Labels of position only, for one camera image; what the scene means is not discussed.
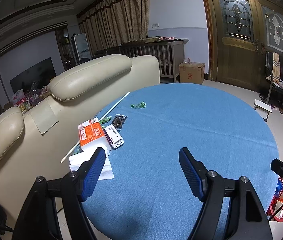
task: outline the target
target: chair leg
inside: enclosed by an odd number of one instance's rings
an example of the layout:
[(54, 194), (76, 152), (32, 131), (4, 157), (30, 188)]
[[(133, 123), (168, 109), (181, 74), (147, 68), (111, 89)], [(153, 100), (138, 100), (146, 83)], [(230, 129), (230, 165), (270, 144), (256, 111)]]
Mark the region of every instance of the chair leg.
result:
[(268, 97), (267, 97), (266, 104), (268, 104), (268, 102), (269, 102), (270, 93), (271, 93), (271, 89), (272, 89), (272, 88), (273, 88), (273, 82), (270, 83), (270, 88), (269, 88), (269, 92), (268, 92)]

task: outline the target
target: double door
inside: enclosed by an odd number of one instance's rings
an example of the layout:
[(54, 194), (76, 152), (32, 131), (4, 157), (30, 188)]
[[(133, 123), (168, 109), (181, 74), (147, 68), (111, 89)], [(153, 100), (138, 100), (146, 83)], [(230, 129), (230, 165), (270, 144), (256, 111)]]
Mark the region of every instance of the double door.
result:
[(262, 92), (266, 51), (283, 57), (283, 8), (268, 0), (212, 0), (216, 80)]

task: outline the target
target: blue tablecloth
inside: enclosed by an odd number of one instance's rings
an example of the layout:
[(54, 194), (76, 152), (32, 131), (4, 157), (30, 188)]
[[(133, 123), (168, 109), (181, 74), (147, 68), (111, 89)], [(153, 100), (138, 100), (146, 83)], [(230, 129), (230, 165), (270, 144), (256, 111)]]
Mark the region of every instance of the blue tablecloth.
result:
[[(146, 108), (130, 107), (141, 101)], [(109, 115), (115, 114), (128, 116), (120, 131), (123, 146), (110, 151), (115, 178), (98, 181), (83, 204), (93, 225), (112, 240), (187, 239), (202, 203), (179, 165), (182, 147), (225, 178), (247, 176), (267, 210), (278, 180), (270, 169), (277, 145), (244, 101), (211, 87), (165, 84), (130, 93)], [(215, 239), (223, 233), (227, 205), (225, 199)]]

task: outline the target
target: wooden stick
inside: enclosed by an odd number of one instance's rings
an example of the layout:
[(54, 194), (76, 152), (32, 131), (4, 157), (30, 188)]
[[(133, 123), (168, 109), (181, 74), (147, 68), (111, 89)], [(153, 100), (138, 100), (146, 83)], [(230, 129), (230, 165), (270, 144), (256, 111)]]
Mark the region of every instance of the wooden stick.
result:
[[(104, 114), (99, 120), (103, 119), (106, 115), (108, 115), (111, 110), (113, 110), (130, 92), (128, 92), (126, 95), (124, 95), (116, 104), (114, 104), (114, 106), (109, 109), (106, 114)], [(78, 144), (80, 144), (80, 141), (78, 141), (74, 147), (65, 155), (65, 157), (61, 160), (61, 163), (63, 163), (63, 161), (69, 156), (69, 154), (71, 154), (71, 152), (78, 146)]]

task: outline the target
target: television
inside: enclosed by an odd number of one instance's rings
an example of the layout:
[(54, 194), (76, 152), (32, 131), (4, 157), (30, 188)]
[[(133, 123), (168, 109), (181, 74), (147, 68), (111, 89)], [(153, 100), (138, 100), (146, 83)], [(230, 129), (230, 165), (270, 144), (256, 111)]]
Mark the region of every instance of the television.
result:
[(36, 89), (47, 86), (52, 78), (56, 76), (52, 59), (47, 58), (34, 66), (26, 69), (10, 81), (13, 92), (23, 89), (24, 94), (29, 93), (33, 81), (37, 81)]

